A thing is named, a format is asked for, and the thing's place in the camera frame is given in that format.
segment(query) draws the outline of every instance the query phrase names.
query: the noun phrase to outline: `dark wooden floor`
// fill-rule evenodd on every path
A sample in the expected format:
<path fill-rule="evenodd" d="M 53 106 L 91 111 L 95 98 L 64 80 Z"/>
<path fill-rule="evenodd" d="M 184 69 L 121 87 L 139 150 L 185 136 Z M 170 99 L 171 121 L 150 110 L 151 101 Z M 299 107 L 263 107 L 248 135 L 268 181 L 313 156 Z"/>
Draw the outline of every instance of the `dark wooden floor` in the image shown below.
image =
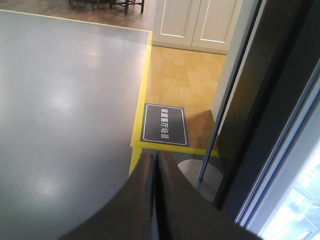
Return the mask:
<path fill-rule="evenodd" d="M 153 29 L 156 0 L 145 0 L 144 13 L 140 13 L 139 5 L 129 6 L 125 16 L 125 8 L 113 6 L 109 9 L 109 3 L 100 5 L 100 10 L 91 6 L 70 7 L 68 0 L 0 0 L 0 9 L 17 12 L 40 14 L 88 21 L 93 23 L 110 24 L 115 26 L 150 30 Z"/>

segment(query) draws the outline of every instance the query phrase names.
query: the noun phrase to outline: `metal pole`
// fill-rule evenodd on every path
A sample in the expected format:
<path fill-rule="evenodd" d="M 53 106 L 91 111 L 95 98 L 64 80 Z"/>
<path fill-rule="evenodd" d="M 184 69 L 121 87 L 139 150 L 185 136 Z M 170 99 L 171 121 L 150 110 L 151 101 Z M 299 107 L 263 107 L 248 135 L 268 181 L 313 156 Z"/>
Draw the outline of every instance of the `metal pole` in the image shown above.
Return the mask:
<path fill-rule="evenodd" d="M 236 80 L 236 76 L 234 76 L 234 77 L 232 77 L 230 79 L 230 81 L 228 82 L 228 84 L 226 86 L 226 90 L 225 90 L 225 92 L 223 94 L 222 103 L 221 103 L 221 105 L 219 107 L 219 111 L 218 111 L 218 114 L 216 116 L 216 121 L 214 123 L 212 135 L 211 135 L 211 138 L 210 138 L 210 142 L 209 142 L 208 148 L 206 149 L 206 152 L 205 152 L 205 155 L 204 155 L 204 158 L 203 158 L 203 163 L 202 163 L 202 166 L 201 166 L 201 169 L 200 169 L 200 173 L 199 173 L 199 176 L 198 176 L 198 180 L 200 182 L 204 178 L 205 171 L 206 171 L 206 168 L 207 168 L 207 165 L 208 165 L 208 161 L 209 161 L 209 158 L 210 158 L 210 154 L 211 154 L 212 149 L 214 148 L 214 144 L 215 144 L 215 141 L 217 139 L 219 127 L 220 127 L 222 119 L 224 117 L 224 113 L 226 111 L 228 100 L 229 100 L 229 97 L 231 95 L 231 91 L 232 91 L 232 88 L 234 86 L 235 80 Z"/>
<path fill-rule="evenodd" d="M 237 54 L 236 59 L 235 59 L 235 63 L 236 64 L 234 65 L 234 67 L 232 69 L 232 72 L 230 74 L 229 82 L 228 82 L 228 84 L 226 86 L 226 89 L 225 89 L 225 92 L 224 92 L 223 98 L 222 98 L 222 103 L 220 105 L 218 114 L 216 116 L 216 121 L 215 121 L 214 128 L 213 128 L 213 131 L 212 131 L 212 135 L 211 135 L 211 139 L 210 139 L 210 142 L 209 142 L 209 146 L 206 149 L 206 152 L 205 152 L 205 155 L 204 155 L 204 158 L 203 158 L 203 163 L 202 163 L 202 166 L 201 166 L 201 169 L 200 169 L 200 172 L 199 172 L 199 176 L 198 176 L 198 180 L 200 182 L 204 178 L 205 171 L 206 171 L 206 168 L 207 168 L 207 165 L 208 165 L 208 161 L 209 161 L 209 158 L 210 158 L 210 154 L 211 154 L 212 149 L 214 148 L 214 144 L 215 144 L 215 141 L 216 141 L 216 138 L 217 138 L 217 135 L 218 135 L 218 131 L 219 131 L 222 119 L 224 117 L 226 108 L 227 108 L 228 100 L 229 100 L 229 97 L 231 95 L 232 89 L 234 87 L 234 84 L 235 84 L 235 81 L 236 81 L 236 77 L 237 77 L 238 71 L 240 69 L 241 61 L 242 61 L 242 59 L 243 59 L 243 57 L 245 55 L 246 47 L 248 45 L 249 38 L 250 38 L 250 35 L 251 35 L 251 32 L 252 32 L 252 29 L 254 27 L 254 24 L 255 24 L 255 21 L 256 21 L 256 17 L 257 17 L 257 14 L 258 14 L 258 11 L 260 9 L 261 4 L 262 4 L 262 0 L 255 0 L 254 4 L 252 6 L 252 11 L 251 11 L 250 16 L 249 16 L 250 21 L 247 23 L 247 26 L 245 28 L 245 36 L 241 41 L 240 48 L 239 48 L 238 54 Z"/>

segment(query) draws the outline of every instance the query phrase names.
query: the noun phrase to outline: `chair leg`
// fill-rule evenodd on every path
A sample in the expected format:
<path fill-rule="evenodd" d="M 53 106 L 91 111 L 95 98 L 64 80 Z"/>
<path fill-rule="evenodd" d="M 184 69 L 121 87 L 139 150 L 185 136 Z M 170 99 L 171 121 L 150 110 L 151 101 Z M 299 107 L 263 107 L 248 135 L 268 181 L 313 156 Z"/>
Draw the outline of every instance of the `chair leg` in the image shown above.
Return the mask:
<path fill-rule="evenodd" d="M 145 7 L 145 0 L 142 0 L 142 4 L 141 4 L 141 13 L 144 12 L 144 7 Z"/>
<path fill-rule="evenodd" d="M 124 3 L 124 15 L 127 15 L 129 9 L 129 0 L 125 0 Z"/>

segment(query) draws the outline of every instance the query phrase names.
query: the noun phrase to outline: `yellow tape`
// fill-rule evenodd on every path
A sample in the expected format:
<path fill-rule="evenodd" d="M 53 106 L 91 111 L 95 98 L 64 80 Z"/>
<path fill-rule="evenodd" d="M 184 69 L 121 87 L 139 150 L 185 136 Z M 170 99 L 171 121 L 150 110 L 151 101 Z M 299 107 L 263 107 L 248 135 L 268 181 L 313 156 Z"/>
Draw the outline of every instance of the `yellow tape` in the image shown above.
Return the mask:
<path fill-rule="evenodd" d="M 2 12 L 8 12 L 8 13 L 25 14 L 25 15 L 45 17 L 45 18 L 50 18 L 50 19 L 60 19 L 60 20 L 67 20 L 67 21 L 72 21 L 72 22 L 78 22 L 78 23 L 95 24 L 95 25 L 108 26 L 108 27 L 119 28 L 119 29 L 130 29 L 130 30 L 136 30 L 136 31 L 142 31 L 142 32 L 152 33 L 152 31 L 149 31 L 149 30 L 131 28 L 131 27 L 126 27 L 126 26 L 115 26 L 115 25 L 110 25 L 110 24 L 105 24 L 105 23 L 98 23 L 98 22 L 91 22 L 91 21 L 81 21 L 81 20 L 64 18 L 64 17 L 58 17 L 58 16 L 47 16 L 47 15 L 42 15 L 42 14 L 29 13 L 29 12 L 23 12 L 23 11 L 12 11 L 12 10 L 5 10 L 5 9 L 0 9 L 0 11 L 2 11 Z"/>
<path fill-rule="evenodd" d="M 135 167 L 139 161 L 141 153 L 142 153 L 142 148 L 137 148 L 137 147 L 132 148 L 129 176 L 133 172 L 133 170 L 135 169 Z"/>
<path fill-rule="evenodd" d="M 145 62 L 143 67 L 139 98 L 138 98 L 138 103 L 136 107 L 131 141 L 140 141 L 141 128 L 142 128 L 143 118 L 144 118 L 145 99 L 147 94 L 148 72 L 149 72 L 149 64 L 150 64 L 150 58 L 151 58 L 151 42 L 152 42 L 152 32 L 149 33 L 149 37 L 148 37 L 148 45 L 146 49 L 146 56 L 145 56 Z"/>
<path fill-rule="evenodd" d="M 186 146 L 175 146 L 175 145 L 144 142 L 144 141 L 131 141 L 131 147 L 142 148 L 142 149 L 155 149 L 155 150 L 177 152 L 177 153 L 183 153 L 183 154 L 194 154 L 194 155 L 206 154 L 206 149 L 186 147 Z M 219 157 L 219 153 L 218 151 L 213 150 L 210 156 Z"/>

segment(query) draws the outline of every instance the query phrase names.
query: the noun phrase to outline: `white cabinet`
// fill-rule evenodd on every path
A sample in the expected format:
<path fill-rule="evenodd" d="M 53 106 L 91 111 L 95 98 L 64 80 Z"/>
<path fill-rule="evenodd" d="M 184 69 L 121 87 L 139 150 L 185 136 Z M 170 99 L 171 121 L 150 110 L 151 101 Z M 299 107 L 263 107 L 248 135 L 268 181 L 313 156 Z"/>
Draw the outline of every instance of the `white cabinet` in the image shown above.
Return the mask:
<path fill-rule="evenodd" d="M 191 45 L 201 0 L 157 0 L 153 40 Z"/>
<path fill-rule="evenodd" d="M 153 43 L 226 53 L 243 0 L 157 0 Z"/>

